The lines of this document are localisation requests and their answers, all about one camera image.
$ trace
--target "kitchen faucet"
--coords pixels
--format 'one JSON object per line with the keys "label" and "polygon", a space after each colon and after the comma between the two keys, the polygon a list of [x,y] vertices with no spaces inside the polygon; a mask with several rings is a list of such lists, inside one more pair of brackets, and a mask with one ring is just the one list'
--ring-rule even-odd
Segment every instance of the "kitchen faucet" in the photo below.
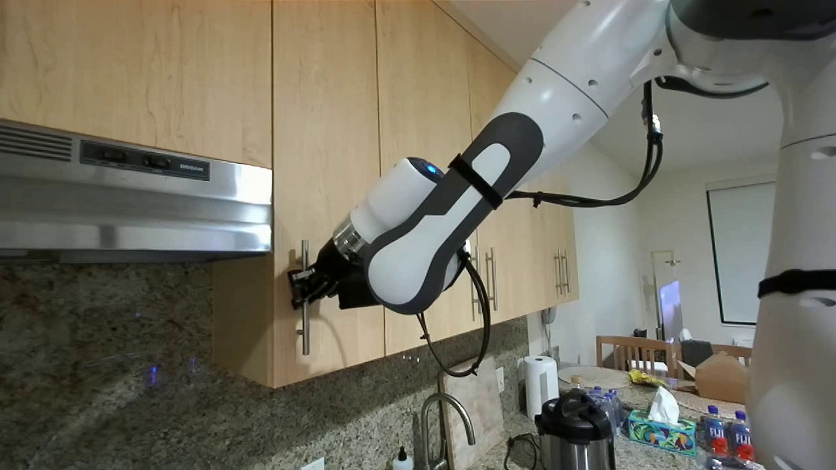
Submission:
{"label": "kitchen faucet", "polygon": [[468,433],[468,445],[472,446],[476,445],[476,433],[472,433],[472,421],[470,421],[470,412],[464,411],[464,404],[459,399],[454,399],[451,394],[445,394],[445,392],[434,392],[424,399],[420,404],[420,419],[417,419],[417,445],[415,445],[415,458],[417,458],[417,470],[440,470],[440,468],[447,468],[447,462],[441,460],[445,449],[441,449],[441,433],[440,433],[440,452],[437,452],[437,462],[431,462],[431,454],[428,454],[428,407],[434,403],[447,403],[464,422],[464,433]]}

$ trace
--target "water bottle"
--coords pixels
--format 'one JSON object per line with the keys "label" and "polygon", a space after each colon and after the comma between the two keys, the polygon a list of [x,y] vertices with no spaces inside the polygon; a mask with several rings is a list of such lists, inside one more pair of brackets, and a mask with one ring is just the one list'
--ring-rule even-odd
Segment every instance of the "water bottle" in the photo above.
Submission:
{"label": "water bottle", "polygon": [[752,439],[749,439],[749,421],[744,411],[734,412],[734,421],[726,422],[726,441],[730,441],[730,454],[740,462],[740,466],[749,466],[756,460],[752,452]]}
{"label": "water bottle", "polygon": [[715,458],[730,454],[724,419],[715,404],[709,404],[709,412],[702,412],[697,421],[697,446],[706,449],[709,454],[715,454]]}

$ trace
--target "granite backsplash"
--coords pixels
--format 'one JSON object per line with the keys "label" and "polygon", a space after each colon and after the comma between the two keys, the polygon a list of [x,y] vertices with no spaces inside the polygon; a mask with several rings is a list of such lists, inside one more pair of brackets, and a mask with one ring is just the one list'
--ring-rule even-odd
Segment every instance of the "granite backsplash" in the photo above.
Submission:
{"label": "granite backsplash", "polygon": [[[437,387],[427,347],[284,390],[210,355],[210,266],[0,263],[0,468],[383,470]],[[479,335],[440,344],[451,362]],[[525,322],[495,330],[518,411]]]}

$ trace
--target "ceiling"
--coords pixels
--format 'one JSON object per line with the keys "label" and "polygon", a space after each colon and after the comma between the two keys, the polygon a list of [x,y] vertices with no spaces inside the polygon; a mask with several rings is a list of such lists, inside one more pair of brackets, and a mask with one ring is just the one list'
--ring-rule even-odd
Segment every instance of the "ceiling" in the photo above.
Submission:
{"label": "ceiling", "polygon": [[[437,0],[500,57],[522,66],[576,0]],[[741,99],[655,92],[667,154],[660,172],[731,160],[777,160],[781,105],[774,88]],[[592,144],[632,172],[646,156],[640,93],[632,93]]]}

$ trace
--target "box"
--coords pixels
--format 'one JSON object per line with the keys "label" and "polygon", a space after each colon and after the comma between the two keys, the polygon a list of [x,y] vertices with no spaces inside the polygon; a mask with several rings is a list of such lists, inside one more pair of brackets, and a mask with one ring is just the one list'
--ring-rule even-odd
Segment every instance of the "box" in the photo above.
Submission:
{"label": "box", "polygon": [[744,403],[749,392],[749,369],[726,353],[715,353],[697,369],[683,365],[696,381],[697,394],[724,403]]}
{"label": "box", "polygon": [[628,416],[628,439],[677,454],[690,454],[697,449],[697,422],[679,421],[679,425],[667,425],[658,421],[649,421],[642,419],[642,412],[632,411]]}

